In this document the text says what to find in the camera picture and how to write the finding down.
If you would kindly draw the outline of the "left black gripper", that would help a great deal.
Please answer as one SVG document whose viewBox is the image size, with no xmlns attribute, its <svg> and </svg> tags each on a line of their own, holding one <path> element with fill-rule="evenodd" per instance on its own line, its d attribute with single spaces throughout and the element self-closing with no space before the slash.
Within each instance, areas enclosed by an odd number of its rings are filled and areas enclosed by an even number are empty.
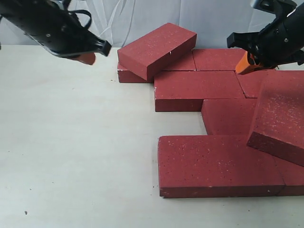
<svg viewBox="0 0 304 228">
<path fill-rule="evenodd" d="M 91 17 L 84 9 L 68 10 L 56 0 L 2 0 L 0 15 L 57 57 L 76 57 L 86 65 L 95 63 L 95 53 L 107 57 L 112 45 L 89 31 L 92 21 L 82 25 L 78 14 Z"/>
</svg>

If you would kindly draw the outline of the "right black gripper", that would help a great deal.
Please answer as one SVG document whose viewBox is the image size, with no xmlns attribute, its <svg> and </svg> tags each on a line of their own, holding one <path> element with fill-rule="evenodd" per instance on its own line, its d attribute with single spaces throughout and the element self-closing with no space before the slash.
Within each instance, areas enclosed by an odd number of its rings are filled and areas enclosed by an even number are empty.
<svg viewBox="0 0 304 228">
<path fill-rule="evenodd" d="M 275 5 L 274 20 L 258 32 L 236 33 L 227 37 L 228 48 L 248 49 L 235 71 L 245 75 L 279 65 L 304 63 L 304 4 L 297 7 Z"/>
</svg>

